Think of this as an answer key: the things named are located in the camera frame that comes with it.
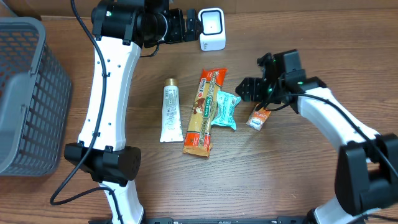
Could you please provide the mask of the orange spaghetti packet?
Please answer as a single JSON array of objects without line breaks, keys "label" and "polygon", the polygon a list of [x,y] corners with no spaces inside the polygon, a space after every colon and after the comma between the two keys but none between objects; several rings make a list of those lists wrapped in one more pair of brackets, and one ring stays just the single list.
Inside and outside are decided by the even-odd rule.
[{"label": "orange spaghetti packet", "polygon": [[227,71],[227,68],[202,70],[182,149],[184,154],[209,157],[212,148],[211,122],[217,112],[217,94]]}]

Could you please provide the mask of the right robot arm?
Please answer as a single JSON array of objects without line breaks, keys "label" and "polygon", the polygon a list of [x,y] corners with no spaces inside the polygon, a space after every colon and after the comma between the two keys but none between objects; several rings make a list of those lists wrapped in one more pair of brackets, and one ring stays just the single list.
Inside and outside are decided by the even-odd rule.
[{"label": "right robot arm", "polygon": [[397,203],[397,135],[381,135],[356,119],[318,77],[308,78],[298,50],[258,58],[261,78],[246,77],[235,92],[267,108],[278,104],[313,123],[338,152],[334,190],[304,217],[278,223],[365,223]]}]

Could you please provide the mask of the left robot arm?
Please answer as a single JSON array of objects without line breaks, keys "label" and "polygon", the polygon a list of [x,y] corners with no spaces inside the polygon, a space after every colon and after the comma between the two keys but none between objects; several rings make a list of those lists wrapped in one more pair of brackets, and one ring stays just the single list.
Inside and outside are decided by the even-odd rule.
[{"label": "left robot arm", "polygon": [[106,194],[111,223],[142,223],[144,208],[135,185],[141,150],[126,145],[130,86],[142,49],[195,41],[203,25],[194,9],[171,9],[168,1],[100,1],[92,10],[88,37],[95,68],[86,119],[64,156],[89,173]]}]

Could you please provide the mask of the teal snack packet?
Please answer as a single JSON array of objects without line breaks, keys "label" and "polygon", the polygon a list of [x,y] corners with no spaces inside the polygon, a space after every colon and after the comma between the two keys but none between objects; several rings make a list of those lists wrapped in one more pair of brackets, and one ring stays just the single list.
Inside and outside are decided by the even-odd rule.
[{"label": "teal snack packet", "polygon": [[218,111],[213,118],[211,125],[230,127],[236,130],[236,122],[234,120],[234,111],[241,101],[240,96],[218,90],[217,92]]}]

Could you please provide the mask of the white tube gold cap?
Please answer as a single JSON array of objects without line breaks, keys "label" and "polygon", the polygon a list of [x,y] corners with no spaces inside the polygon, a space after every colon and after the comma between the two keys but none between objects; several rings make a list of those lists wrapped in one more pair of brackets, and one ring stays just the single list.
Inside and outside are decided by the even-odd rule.
[{"label": "white tube gold cap", "polygon": [[182,124],[178,81],[174,78],[165,80],[162,104],[162,130],[160,142],[182,142]]}]

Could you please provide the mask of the orange tissue pack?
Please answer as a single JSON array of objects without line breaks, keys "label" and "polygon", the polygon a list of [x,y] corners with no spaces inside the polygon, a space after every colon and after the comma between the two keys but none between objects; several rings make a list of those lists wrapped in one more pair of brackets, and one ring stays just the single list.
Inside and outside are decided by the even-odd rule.
[{"label": "orange tissue pack", "polygon": [[269,116],[271,115],[271,111],[266,110],[264,108],[259,109],[258,111],[256,111],[257,106],[259,106],[259,104],[257,104],[251,115],[249,116],[248,121],[246,122],[246,124],[257,130],[260,131],[264,125],[264,123],[267,121],[267,119],[269,118]]}]

